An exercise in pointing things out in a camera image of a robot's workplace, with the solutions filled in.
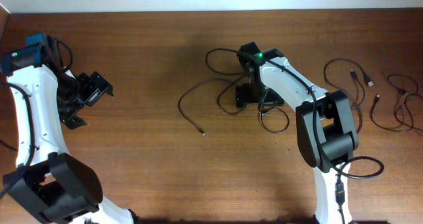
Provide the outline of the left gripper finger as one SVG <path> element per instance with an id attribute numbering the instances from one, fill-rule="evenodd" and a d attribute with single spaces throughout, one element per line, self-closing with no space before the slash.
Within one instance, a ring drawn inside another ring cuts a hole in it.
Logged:
<path id="1" fill-rule="evenodd" d="M 72 116 L 62 120 L 62 123 L 69 129 L 74 130 L 81 126 L 87 126 L 88 123 L 78 116 Z"/>
<path id="2" fill-rule="evenodd" d="M 104 94 L 114 96 L 113 86 L 97 71 L 89 76 L 84 90 L 85 104 L 88 106 L 93 106 Z"/>

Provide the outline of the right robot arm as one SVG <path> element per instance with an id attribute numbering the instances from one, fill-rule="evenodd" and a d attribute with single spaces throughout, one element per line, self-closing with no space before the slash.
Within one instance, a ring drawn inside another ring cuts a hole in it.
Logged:
<path id="1" fill-rule="evenodd" d="M 249 42 L 240 47 L 237 58 L 250 80 L 238 106 L 287 104 L 295 112 L 297 145 L 315 177 L 315 221 L 351 223 L 347 180 L 359 140 L 346 94 L 315 85 L 276 48 L 262 51 Z"/>

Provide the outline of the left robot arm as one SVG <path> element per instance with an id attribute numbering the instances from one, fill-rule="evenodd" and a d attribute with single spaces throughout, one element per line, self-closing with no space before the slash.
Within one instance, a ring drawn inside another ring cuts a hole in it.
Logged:
<path id="1" fill-rule="evenodd" d="M 78 112 L 112 94 L 113 87 L 97 72 L 72 74 L 62 47 L 62 41 L 39 32 L 1 56 L 19 136 L 17 168 L 4 175 L 3 193 L 40 223 L 137 223 L 132 210 L 104 196 L 96 172 L 65 144 L 62 129 L 84 126 Z"/>

